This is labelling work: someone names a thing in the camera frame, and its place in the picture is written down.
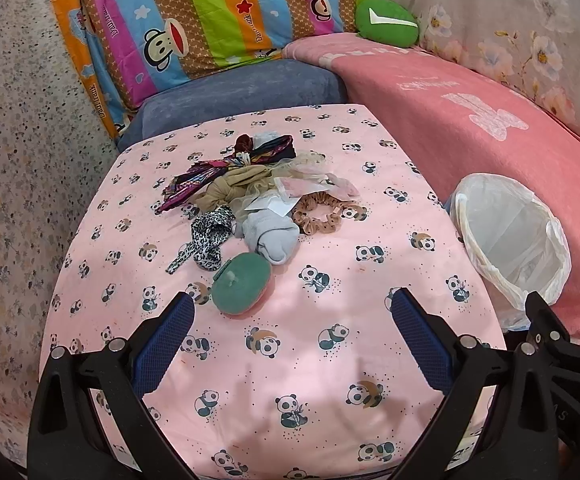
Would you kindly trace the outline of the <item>multicolour patterned scarf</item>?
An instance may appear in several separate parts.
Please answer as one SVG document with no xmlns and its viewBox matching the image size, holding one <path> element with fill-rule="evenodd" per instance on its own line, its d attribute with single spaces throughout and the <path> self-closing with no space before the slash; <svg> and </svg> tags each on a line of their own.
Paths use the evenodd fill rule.
<svg viewBox="0 0 580 480">
<path fill-rule="evenodd" d="M 188 200 L 194 193 L 200 191 L 205 185 L 228 170 L 252 165 L 270 165 L 283 159 L 295 158 L 296 151 L 293 146 L 293 138 L 288 134 L 267 142 L 259 148 L 253 148 L 250 155 L 232 154 L 221 159 L 200 160 L 195 162 L 186 172 L 179 174 L 171 180 L 170 184 L 162 192 L 162 203 L 156 208 L 156 213 L 170 210 Z"/>
</svg>

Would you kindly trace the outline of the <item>cream tulle bow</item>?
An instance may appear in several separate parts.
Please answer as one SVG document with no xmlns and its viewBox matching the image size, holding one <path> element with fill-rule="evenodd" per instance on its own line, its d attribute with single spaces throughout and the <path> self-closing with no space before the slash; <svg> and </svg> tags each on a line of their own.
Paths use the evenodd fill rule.
<svg viewBox="0 0 580 480">
<path fill-rule="evenodd" d="M 320 180 L 325 177 L 325 174 L 331 174 L 331 172 L 328 171 L 328 165 L 325 156 L 316 152 L 301 152 L 298 156 L 296 156 L 296 158 L 283 159 L 280 162 L 274 162 L 273 164 L 266 167 L 272 170 L 273 180 L 274 177 L 295 177 Z M 252 203 L 261 195 L 270 194 L 280 195 L 276 185 L 261 194 L 237 198 L 229 204 L 229 207 L 232 210 L 236 220 L 239 223 L 242 223 L 247 219 L 249 214 L 255 212 L 245 211 L 244 208 L 250 205 L 250 203 Z"/>
</svg>

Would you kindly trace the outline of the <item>pink panda bed sheet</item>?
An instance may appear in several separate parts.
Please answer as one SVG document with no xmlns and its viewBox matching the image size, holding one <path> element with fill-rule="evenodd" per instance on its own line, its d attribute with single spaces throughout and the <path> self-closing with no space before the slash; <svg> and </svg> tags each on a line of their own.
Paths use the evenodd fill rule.
<svg viewBox="0 0 580 480">
<path fill-rule="evenodd" d="M 163 189 L 238 136 L 292 136 L 299 154 L 360 193 L 331 234 L 304 236 L 247 313 L 217 309 L 213 275 L 183 254 L 191 205 Z M 488 293 L 432 188 L 360 105 L 266 110 L 127 148 L 78 227 L 52 295 L 43 354 L 98 351 L 188 292 L 196 316 L 147 408 L 196 474 L 321 479 L 387 471 L 442 396 L 424 380 L 389 304 L 407 288 L 458 334 L 501 347 Z"/>
</svg>

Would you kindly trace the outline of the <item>brown scrunchie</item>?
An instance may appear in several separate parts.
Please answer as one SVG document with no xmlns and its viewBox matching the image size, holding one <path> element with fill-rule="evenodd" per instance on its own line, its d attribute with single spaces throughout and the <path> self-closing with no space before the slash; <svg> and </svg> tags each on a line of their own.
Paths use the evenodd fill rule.
<svg viewBox="0 0 580 480">
<path fill-rule="evenodd" d="M 332 234 L 343 220 L 364 221 L 367 217 L 366 207 L 325 192 L 304 195 L 290 212 L 291 220 L 307 236 Z"/>
</svg>

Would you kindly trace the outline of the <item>leopard print headband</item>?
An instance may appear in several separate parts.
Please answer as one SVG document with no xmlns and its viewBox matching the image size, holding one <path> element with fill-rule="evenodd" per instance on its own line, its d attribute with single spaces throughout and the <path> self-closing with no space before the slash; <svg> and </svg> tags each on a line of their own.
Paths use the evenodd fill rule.
<svg viewBox="0 0 580 480">
<path fill-rule="evenodd" d="M 219 206 L 199 216 L 191 223 L 190 241 L 179 247 L 165 272 L 174 274 L 189 259 L 202 270 L 217 271 L 222 266 L 220 248 L 234 234 L 234 221 L 234 214 L 227 206 Z"/>
</svg>

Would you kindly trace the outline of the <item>light blue sock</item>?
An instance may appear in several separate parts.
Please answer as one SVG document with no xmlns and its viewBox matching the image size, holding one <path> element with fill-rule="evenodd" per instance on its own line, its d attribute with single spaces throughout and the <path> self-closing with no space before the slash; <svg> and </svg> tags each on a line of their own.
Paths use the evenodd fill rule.
<svg viewBox="0 0 580 480">
<path fill-rule="evenodd" d="M 250 252 L 256 252 L 274 266 L 285 264 L 296 251 L 300 229 L 287 216 L 268 209 L 252 212 L 242 225 Z"/>
</svg>

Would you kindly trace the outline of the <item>pink fleece blanket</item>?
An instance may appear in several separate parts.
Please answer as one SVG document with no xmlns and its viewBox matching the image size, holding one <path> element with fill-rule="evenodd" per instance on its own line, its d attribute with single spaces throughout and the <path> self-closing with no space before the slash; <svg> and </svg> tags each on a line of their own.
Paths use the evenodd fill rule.
<svg viewBox="0 0 580 480">
<path fill-rule="evenodd" d="M 441 198 L 468 174 L 524 184 L 560 220 L 572 258 L 556 312 L 580 341 L 580 138 L 528 99 L 420 49 L 354 34 L 306 37 L 282 54 L 337 74 Z"/>
</svg>

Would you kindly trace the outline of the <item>white paper packet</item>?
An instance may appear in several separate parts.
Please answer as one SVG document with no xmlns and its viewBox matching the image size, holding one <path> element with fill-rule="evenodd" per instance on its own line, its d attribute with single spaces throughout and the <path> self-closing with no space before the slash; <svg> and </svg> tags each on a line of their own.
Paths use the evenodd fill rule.
<svg viewBox="0 0 580 480">
<path fill-rule="evenodd" d="M 270 210 L 278 216 L 286 216 L 298 203 L 295 197 L 283 198 L 278 194 L 261 195 L 250 205 L 244 208 L 245 211 Z"/>
</svg>

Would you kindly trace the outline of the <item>pink white wrapper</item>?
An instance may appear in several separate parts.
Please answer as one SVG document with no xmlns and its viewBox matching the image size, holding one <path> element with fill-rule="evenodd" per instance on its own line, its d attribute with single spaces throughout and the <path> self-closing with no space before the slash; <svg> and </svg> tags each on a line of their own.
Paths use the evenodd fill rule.
<svg viewBox="0 0 580 480">
<path fill-rule="evenodd" d="M 299 198 L 313 193 L 326 193 L 329 196 L 346 202 L 360 197 L 358 189 L 349 180 L 339 178 L 334 174 L 325 174 L 320 180 L 274 177 L 277 190 L 284 198 Z"/>
</svg>

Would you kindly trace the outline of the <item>tan stocking cloth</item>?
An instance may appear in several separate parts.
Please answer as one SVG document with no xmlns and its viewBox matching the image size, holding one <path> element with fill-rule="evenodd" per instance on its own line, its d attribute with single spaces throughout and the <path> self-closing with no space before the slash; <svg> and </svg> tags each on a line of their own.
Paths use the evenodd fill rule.
<svg viewBox="0 0 580 480">
<path fill-rule="evenodd" d="M 203 212 L 229 205 L 237 198 L 258 195 L 273 188 L 272 170 L 263 165 L 252 165 L 228 170 L 214 179 L 194 204 Z"/>
</svg>

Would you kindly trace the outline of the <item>dark red scrunchie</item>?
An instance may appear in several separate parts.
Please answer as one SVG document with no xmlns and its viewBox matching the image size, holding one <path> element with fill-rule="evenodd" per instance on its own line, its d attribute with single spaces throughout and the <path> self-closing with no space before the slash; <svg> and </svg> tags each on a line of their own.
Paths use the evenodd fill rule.
<svg viewBox="0 0 580 480">
<path fill-rule="evenodd" d="M 253 151 L 253 139 L 247 134 L 242 134 L 238 136 L 235 146 L 234 153 L 238 154 L 248 154 L 250 155 Z"/>
</svg>

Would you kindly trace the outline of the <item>grey floral quilt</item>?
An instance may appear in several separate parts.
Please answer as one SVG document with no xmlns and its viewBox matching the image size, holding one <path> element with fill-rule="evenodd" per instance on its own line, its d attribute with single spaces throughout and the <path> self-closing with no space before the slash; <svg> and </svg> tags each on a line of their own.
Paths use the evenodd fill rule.
<svg viewBox="0 0 580 480">
<path fill-rule="evenodd" d="M 392 0 L 420 48 L 516 90 L 580 136 L 580 0 Z"/>
</svg>

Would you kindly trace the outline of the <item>blue velvet pillow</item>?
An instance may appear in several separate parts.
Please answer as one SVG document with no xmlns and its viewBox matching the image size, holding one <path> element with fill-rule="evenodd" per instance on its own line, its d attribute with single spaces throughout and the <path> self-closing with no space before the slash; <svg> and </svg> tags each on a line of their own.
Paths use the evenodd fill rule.
<svg viewBox="0 0 580 480">
<path fill-rule="evenodd" d="M 330 70 L 282 58 L 225 70 L 150 96 L 116 147 L 208 120 L 275 108 L 343 104 L 343 80 Z"/>
</svg>

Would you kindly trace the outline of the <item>green round cushion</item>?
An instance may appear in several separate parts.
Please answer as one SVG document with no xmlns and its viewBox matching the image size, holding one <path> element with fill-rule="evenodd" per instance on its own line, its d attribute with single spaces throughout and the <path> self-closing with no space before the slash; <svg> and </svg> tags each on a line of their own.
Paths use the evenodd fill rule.
<svg viewBox="0 0 580 480">
<path fill-rule="evenodd" d="M 410 48 L 419 37 L 416 18 L 392 0 L 364 0 L 355 11 L 355 24 L 365 39 Z"/>
</svg>

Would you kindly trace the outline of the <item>colourful monkey striped pillow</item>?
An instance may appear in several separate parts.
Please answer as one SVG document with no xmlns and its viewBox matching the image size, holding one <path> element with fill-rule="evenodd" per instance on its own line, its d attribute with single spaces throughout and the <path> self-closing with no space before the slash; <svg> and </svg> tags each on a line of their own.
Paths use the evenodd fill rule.
<svg viewBox="0 0 580 480">
<path fill-rule="evenodd" d="M 150 96 L 279 58 L 291 41 L 352 32 L 363 0 L 50 0 L 112 140 Z"/>
</svg>

